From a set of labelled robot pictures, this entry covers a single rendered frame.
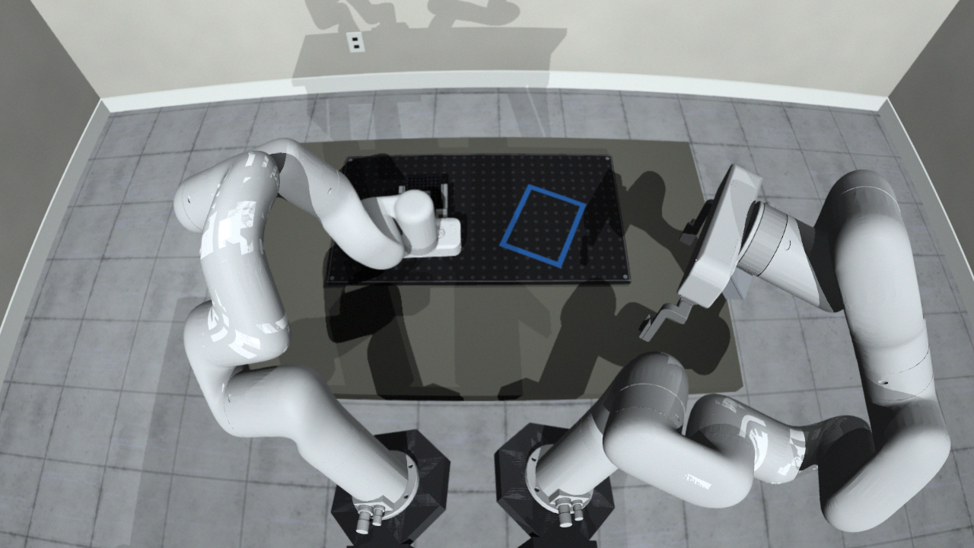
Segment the blue tape outline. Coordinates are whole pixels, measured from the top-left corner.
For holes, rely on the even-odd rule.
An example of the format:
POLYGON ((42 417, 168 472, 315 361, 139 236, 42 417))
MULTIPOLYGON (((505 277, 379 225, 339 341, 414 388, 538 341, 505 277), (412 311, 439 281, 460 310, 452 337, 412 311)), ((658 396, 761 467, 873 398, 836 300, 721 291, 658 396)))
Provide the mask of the blue tape outline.
POLYGON ((575 229, 577 229, 578 223, 580 223, 581 216, 582 216, 582 212, 584 212, 585 207, 587 207, 587 204, 585 204, 585 202, 575 201, 575 200, 570 199, 568 197, 564 197, 564 196, 558 195, 555 192, 550 192, 548 190, 541 190, 539 187, 536 187, 536 186, 533 186, 533 185, 528 184, 527 185, 527 189, 524 192, 524 196, 522 197, 521 201, 519 202, 518 207, 516 208, 516 211, 514 213, 514 217, 511 219, 511 222, 509 222, 509 226, 507 228, 507 231, 505 232, 504 237, 502 237, 502 240, 501 240, 501 243, 500 243, 500 247, 507 247, 507 249, 513 250, 514 252, 518 252, 518 253, 521 253, 521 254, 526 254, 526 256, 532 257, 532 259, 540 260, 540 261, 542 261, 542 263, 548 263, 550 265, 555 265, 558 268, 561 268, 562 267, 562 264, 564 263, 565 256, 566 256, 566 254, 567 254, 567 252, 569 250, 569 247, 571 245, 571 241, 573 241, 573 237, 575 235, 575 229), (509 238, 509 234, 512 232, 512 230, 514 230, 514 225, 515 225, 515 223, 516 223, 516 221, 518 219, 518 216, 520 215, 521 209, 524 207, 524 204, 527 201, 527 197, 529 196, 531 190, 535 190, 535 191, 538 191, 538 192, 545 193, 546 195, 555 197, 555 198, 557 198, 559 200, 564 200, 566 202, 573 202, 573 204, 575 204, 577 206, 580 206, 580 209, 578 210, 578 213, 575 216, 575 220, 574 220, 574 223, 573 223, 573 228, 571 228, 571 231, 569 232, 569 236, 568 236, 567 240, 565 241, 565 245, 564 245, 564 247, 562 249, 562 253, 560 254, 560 257, 558 259, 558 262, 556 262, 554 260, 551 260, 551 259, 546 259, 544 256, 540 256, 539 254, 527 252, 526 250, 523 250, 520 247, 515 247, 515 246, 508 245, 507 244, 507 240, 509 238))

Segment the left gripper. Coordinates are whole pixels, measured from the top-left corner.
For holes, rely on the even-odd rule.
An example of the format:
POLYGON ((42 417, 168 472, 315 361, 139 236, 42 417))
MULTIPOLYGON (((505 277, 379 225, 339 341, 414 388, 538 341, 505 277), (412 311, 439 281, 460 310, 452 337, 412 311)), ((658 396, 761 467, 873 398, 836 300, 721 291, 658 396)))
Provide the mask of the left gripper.
POLYGON ((438 232, 438 245, 434 252, 424 254, 424 256, 414 256, 405 252, 403 259, 412 257, 431 257, 431 256, 456 256, 460 253, 460 221, 456 218, 447 218, 447 183, 441 184, 442 209, 436 209, 436 231, 438 232))

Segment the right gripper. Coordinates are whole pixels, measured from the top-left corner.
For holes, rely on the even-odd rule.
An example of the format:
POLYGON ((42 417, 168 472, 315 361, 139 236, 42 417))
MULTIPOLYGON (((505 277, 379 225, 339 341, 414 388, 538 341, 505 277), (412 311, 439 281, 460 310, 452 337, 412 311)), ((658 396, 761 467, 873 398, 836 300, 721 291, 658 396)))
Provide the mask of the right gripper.
POLYGON ((764 212, 764 202, 756 202, 761 184, 758 174, 740 165, 730 166, 715 199, 704 202, 697 219, 686 223, 680 235, 679 241, 692 245, 704 223, 677 290, 681 295, 677 306, 664 303, 655 317, 648 314, 638 329, 639 339, 653 339, 667 317, 685 323, 693 305, 709 308, 716 301, 757 231, 764 212))

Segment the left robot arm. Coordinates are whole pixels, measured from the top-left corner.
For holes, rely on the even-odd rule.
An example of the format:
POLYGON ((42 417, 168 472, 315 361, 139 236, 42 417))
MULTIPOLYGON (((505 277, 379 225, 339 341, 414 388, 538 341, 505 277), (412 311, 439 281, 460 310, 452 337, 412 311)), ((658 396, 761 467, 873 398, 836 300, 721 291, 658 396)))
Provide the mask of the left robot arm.
POLYGON ((367 534, 370 519, 380 526, 414 499, 415 461, 387 450, 316 370, 248 365, 290 346, 288 315, 263 243, 277 197, 314 216, 343 252, 373 269, 394 267, 405 252, 434 252, 434 201, 421 190, 361 200, 341 171, 289 138, 186 178, 173 199, 181 225, 202 234, 199 262, 211 301, 192 309, 183 340, 210 412, 231 435, 295 441, 308 464, 352 495, 360 514, 356 533, 367 534))

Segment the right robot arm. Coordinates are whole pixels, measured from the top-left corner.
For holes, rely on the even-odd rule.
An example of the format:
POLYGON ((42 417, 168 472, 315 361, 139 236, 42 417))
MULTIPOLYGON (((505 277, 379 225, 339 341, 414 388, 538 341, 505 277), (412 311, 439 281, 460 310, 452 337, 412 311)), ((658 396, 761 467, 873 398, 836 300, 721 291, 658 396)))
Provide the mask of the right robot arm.
POLYGON ((685 436, 684 365, 646 352, 557 443, 528 457, 524 476, 536 502, 570 527, 571 514, 584 519, 595 486, 618 469, 706 508, 742 502, 753 476, 786 483, 818 470, 831 526, 860 533, 888 519, 938 473, 952 445, 899 211, 890 183, 870 170, 849 171, 832 185, 813 228, 764 202, 721 292, 745 301, 755 275, 825 312, 843 310, 871 426, 856 416, 792 426, 707 394, 693 406, 685 436))

